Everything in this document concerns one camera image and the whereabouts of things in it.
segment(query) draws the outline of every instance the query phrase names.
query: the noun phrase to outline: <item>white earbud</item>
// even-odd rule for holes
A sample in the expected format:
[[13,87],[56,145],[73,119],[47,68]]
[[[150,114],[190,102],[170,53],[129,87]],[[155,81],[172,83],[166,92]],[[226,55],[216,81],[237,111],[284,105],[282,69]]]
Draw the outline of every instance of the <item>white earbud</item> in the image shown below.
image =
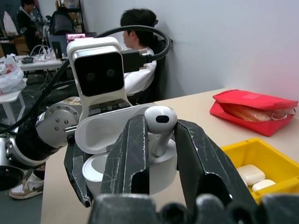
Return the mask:
[[152,106],[144,113],[148,131],[159,134],[156,143],[150,147],[154,157],[161,157],[167,150],[167,144],[178,121],[177,114],[167,106]]

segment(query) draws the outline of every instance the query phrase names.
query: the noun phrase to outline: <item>man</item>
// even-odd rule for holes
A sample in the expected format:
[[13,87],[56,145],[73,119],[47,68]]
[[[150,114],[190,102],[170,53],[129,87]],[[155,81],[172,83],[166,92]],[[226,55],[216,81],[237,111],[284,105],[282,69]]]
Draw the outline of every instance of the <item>man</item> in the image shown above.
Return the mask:
[[[157,23],[156,15],[144,8],[133,8],[125,11],[121,16],[121,26],[130,25],[144,25],[154,27]],[[124,43],[127,48],[142,50],[146,49],[145,55],[154,55],[154,51],[150,48],[154,41],[154,34],[147,31],[125,31],[123,33]],[[125,88],[127,96],[131,97],[141,91],[145,91],[154,80],[155,69],[157,62],[146,64],[147,68],[136,71],[125,73]]]
[[25,42],[29,51],[31,52],[33,48],[37,45],[42,44],[42,40],[39,38],[39,33],[34,25],[33,17],[30,13],[34,11],[34,0],[21,0],[22,10],[17,15],[18,26],[21,34],[25,36]]
[[52,35],[66,35],[76,32],[75,24],[66,7],[59,7],[52,15],[50,32]]

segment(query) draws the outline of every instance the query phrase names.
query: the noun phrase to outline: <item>black cable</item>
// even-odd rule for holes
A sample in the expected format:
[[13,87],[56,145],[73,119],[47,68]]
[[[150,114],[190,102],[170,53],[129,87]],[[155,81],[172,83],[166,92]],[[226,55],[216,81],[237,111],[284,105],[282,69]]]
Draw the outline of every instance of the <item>black cable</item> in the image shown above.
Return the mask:
[[162,36],[166,40],[165,49],[161,53],[153,55],[151,57],[151,61],[148,61],[148,63],[151,63],[152,61],[157,61],[161,58],[164,58],[171,49],[171,39],[166,33],[164,33],[163,31],[157,30],[153,27],[147,27],[147,26],[133,25],[133,26],[118,27],[118,28],[108,30],[108,31],[98,35],[97,38],[106,37],[111,34],[115,34],[115,33],[121,32],[121,31],[128,31],[128,30],[149,31],[149,32],[152,32],[152,33]]
[[[0,123],[0,127],[4,127],[4,128],[7,128],[7,127],[10,127],[9,125],[6,125],[6,124],[2,124],[2,123]],[[16,132],[12,132],[12,131],[9,131],[8,132],[9,134],[11,134],[11,135],[17,135],[17,133]]]
[[58,84],[54,85],[52,87],[52,90],[57,89],[57,88],[62,87],[62,86],[65,86],[65,85],[74,85],[74,84],[76,84],[75,80],[65,81],[65,82],[58,83]]
[[[121,32],[121,31],[127,31],[127,30],[149,31],[149,32],[161,35],[166,40],[166,47],[161,53],[159,53],[157,55],[153,55],[152,57],[149,57],[149,55],[144,56],[148,59],[148,63],[151,63],[152,61],[157,61],[157,60],[165,57],[171,49],[171,39],[166,33],[162,32],[160,30],[157,30],[153,27],[147,27],[147,26],[133,25],[133,26],[119,27],[119,28],[115,28],[115,29],[111,29],[109,31],[106,31],[106,32],[98,35],[97,38],[106,37],[106,36],[109,36],[111,34],[115,34],[115,33]],[[4,128],[4,129],[0,130],[0,134],[7,133],[7,132],[10,132],[10,131],[14,130],[15,128],[20,126],[22,123],[24,123],[28,118],[30,118],[30,116],[36,110],[39,109],[42,101],[51,92],[51,90],[53,89],[53,86],[55,85],[56,81],[60,78],[60,76],[66,70],[66,68],[69,66],[69,64],[70,64],[70,60],[66,60],[65,63],[57,71],[57,73],[53,76],[53,78],[48,83],[48,85],[42,90],[42,94],[37,99],[37,101],[34,103],[34,105],[30,108],[30,110],[19,121],[17,121],[16,123],[14,123],[13,125],[11,125],[7,128]]]

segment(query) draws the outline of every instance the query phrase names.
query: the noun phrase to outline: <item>sneaker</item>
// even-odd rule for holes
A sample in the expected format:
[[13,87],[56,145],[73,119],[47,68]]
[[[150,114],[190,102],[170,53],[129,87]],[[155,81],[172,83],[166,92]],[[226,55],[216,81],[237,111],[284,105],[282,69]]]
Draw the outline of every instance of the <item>sneaker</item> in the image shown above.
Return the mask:
[[24,179],[22,184],[12,188],[9,191],[9,195],[15,199],[26,199],[34,197],[43,193],[43,183],[44,180],[41,180],[34,173],[26,180]]

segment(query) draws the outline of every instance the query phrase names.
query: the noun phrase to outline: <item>black chair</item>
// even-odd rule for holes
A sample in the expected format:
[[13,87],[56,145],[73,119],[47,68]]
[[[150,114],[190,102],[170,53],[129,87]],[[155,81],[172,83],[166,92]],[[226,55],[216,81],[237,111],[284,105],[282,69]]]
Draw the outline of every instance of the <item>black chair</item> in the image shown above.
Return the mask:
[[[161,53],[166,47],[165,40],[158,40],[158,37],[155,35],[154,44],[151,46],[155,55]],[[157,66],[155,70],[155,77],[149,88],[145,91],[139,92],[131,97],[128,97],[128,100],[132,105],[137,104],[146,104],[155,101],[161,100],[161,92],[159,88],[160,80],[162,77],[163,69],[165,66],[166,57],[161,58],[157,61]]]

